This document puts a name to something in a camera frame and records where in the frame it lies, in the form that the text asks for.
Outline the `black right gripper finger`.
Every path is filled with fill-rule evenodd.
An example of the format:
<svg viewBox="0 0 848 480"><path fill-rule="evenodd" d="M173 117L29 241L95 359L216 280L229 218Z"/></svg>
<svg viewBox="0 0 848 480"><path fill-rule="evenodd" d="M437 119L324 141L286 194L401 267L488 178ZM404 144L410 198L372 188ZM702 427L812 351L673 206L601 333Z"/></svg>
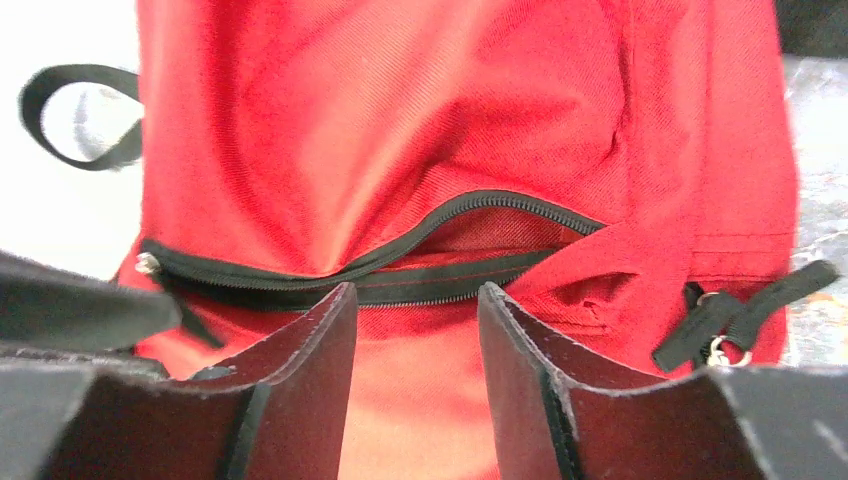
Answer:
<svg viewBox="0 0 848 480"><path fill-rule="evenodd" d="M166 380L153 360L5 345L1 348L1 477L42 479L103 374Z"/></svg>
<svg viewBox="0 0 848 480"><path fill-rule="evenodd" d="M1 340L43 349L131 347L181 325L171 297L1 253Z"/></svg>
<svg viewBox="0 0 848 480"><path fill-rule="evenodd" d="M344 283L188 380L97 378L42 479L333 479L356 341Z"/></svg>
<svg viewBox="0 0 848 480"><path fill-rule="evenodd" d="M666 381L478 295L505 479L843 479L847 372L706 367Z"/></svg>

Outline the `red backpack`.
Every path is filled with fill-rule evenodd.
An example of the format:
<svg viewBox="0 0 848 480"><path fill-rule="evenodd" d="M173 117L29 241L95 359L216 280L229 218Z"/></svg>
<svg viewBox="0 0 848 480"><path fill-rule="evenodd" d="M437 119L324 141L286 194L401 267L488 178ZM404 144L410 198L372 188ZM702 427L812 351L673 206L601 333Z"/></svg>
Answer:
<svg viewBox="0 0 848 480"><path fill-rule="evenodd" d="M141 1L140 70L43 69L143 117L88 171L143 163L109 281L181 325L120 350L188 380L357 293L333 479L505 479L478 295L666 381L775 368L797 167L771 1Z"/></svg>

